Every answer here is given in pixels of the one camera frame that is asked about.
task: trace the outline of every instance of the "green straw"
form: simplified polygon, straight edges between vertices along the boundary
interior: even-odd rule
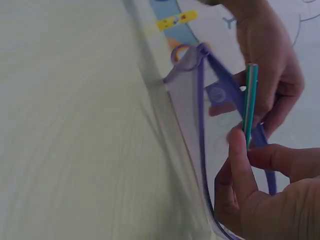
[[[257,83],[258,83],[258,65],[255,63],[250,63],[247,67],[247,73],[246,73],[246,89],[244,92],[245,102],[244,102],[244,113],[243,113],[243,120],[242,120],[242,130],[245,135],[247,149],[249,147],[251,129],[252,129],[252,124],[254,119]]]

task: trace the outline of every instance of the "white surface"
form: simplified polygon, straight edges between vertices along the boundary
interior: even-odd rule
[[[1,240],[210,238],[137,3],[0,3]]]

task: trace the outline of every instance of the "hand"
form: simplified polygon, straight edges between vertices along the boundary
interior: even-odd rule
[[[263,122],[269,137],[285,120],[304,89],[304,78],[289,35],[266,0],[221,0],[237,19],[237,40],[245,64],[259,66],[254,126]],[[240,86],[246,73],[236,74]],[[234,107],[211,107],[216,116]]]
[[[290,178],[275,196],[258,190],[251,165]],[[320,148],[280,145],[247,153],[240,129],[229,136],[229,157],[215,178],[217,220],[246,240],[320,239]]]

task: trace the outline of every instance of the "purple loop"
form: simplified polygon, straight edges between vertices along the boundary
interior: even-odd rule
[[[178,60],[178,61],[175,61],[175,55],[177,54],[177,52],[178,52],[179,49],[184,48],[184,47],[194,48],[195,50],[198,50],[198,48],[195,47],[195,46],[192,46],[192,45],[189,45],[189,44],[181,44],[181,45],[175,47],[175,48],[172,50],[172,52],[171,52],[171,57],[170,57],[170,58],[171,58],[171,62],[172,62],[172,64],[173,64],[178,70],[180,70],[181,72],[191,72],[191,71],[193,71],[193,70],[195,70],[196,68],[199,67],[201,58],[202,58],[203,56],[202,56],[201,54],[197,54],[197,55],[196,55],[196,56],[197,56],[197,59],[196,59],[196,62],[195,62],[195,64],[194,64],[193,66],[191,66],[191,67],[182,67],[182,66],[180,66],[180,64],[179,64],[179,63],[180,63],[179,60]]]

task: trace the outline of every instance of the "yellow sticker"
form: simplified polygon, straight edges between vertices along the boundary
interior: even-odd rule
[[[197,19],[197,17],[198,17],[198,14],[197,14],[196,10],[186,11],[186,12],[182,12],[178,15],[170,16],[165,19],[159,20],[157,22],[157,25],[158,25],[158,28],[160,29],[160,31],[163,31],[165,29],[172,28],[176,25],[185,24],[187,22],[195,20],[195,19]]]

